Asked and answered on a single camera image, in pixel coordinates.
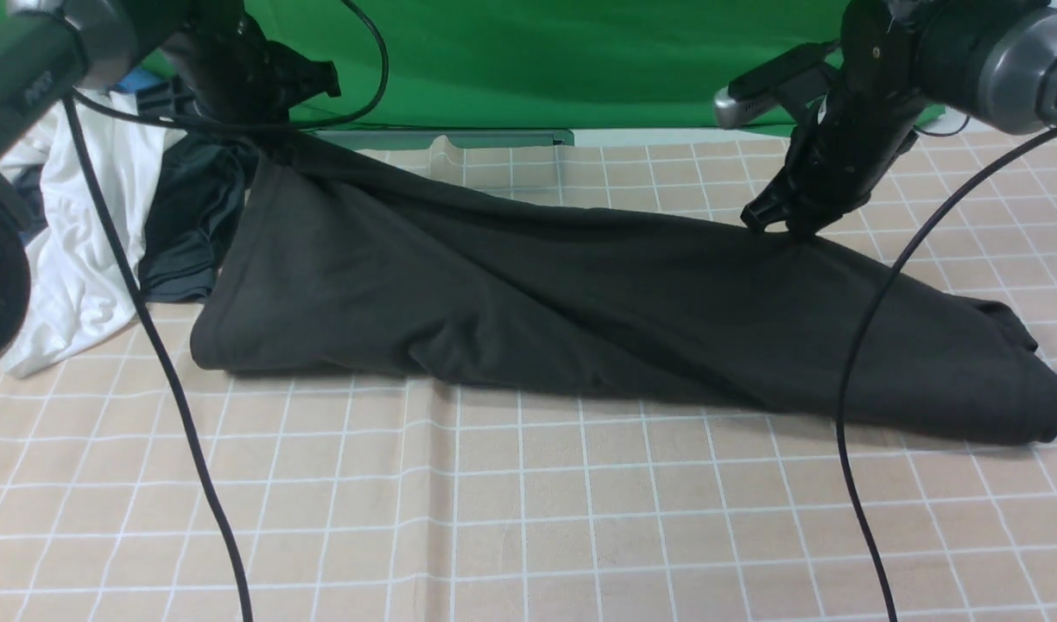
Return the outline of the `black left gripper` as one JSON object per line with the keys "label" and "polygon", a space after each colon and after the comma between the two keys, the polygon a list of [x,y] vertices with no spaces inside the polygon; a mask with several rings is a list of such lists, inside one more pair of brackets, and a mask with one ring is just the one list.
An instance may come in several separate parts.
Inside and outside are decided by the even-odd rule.
{"label": "black left gripper", "polygon": [[241,1],[193,1],[161,52],[197,113],[221,123],[283,123],[297,105],[340,95],[334,63],[268,40]]}

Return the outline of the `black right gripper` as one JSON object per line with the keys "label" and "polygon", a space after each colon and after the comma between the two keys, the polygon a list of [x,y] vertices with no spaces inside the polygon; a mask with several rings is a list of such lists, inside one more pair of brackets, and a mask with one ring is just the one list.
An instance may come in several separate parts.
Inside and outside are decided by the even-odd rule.
{"label": "black right gripper", "polygon": [[794,240],[815,238],[864,207],[915,142],[930,105],[912,78],[915,32],[883,1],[852,1],[840,43],[843,65],[824,99],[793,131],[780,172],[739,214],[756,235],[783,223]]}

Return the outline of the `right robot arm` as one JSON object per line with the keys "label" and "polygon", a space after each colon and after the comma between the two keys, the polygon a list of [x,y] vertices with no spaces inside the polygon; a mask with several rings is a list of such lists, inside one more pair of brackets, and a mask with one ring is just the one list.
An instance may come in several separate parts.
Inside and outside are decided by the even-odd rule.
{"label": "right robot arm", "polygon": [[746,228],[806,237],[867,204],[944,105],[1003,133],[1057,129],[1057,8],[1047,1],[852,1],[835,41],[790,48],[718,91],[722,129],[780,106],[796,122]]}

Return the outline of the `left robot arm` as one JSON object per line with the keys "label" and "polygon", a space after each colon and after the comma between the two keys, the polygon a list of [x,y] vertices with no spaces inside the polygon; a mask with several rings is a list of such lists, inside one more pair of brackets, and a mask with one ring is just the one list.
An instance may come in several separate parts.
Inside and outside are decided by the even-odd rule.
{"label": "left robot arm", "polygon": [[[275,126],[340,94],[328,60],[270,41],[241,1],[11,1],[0,24],[0,157],[75,87],[119,83],[161,51],[192,112],[226,129]],[[0,173],[0,356],[22,327],[27,206]]]}

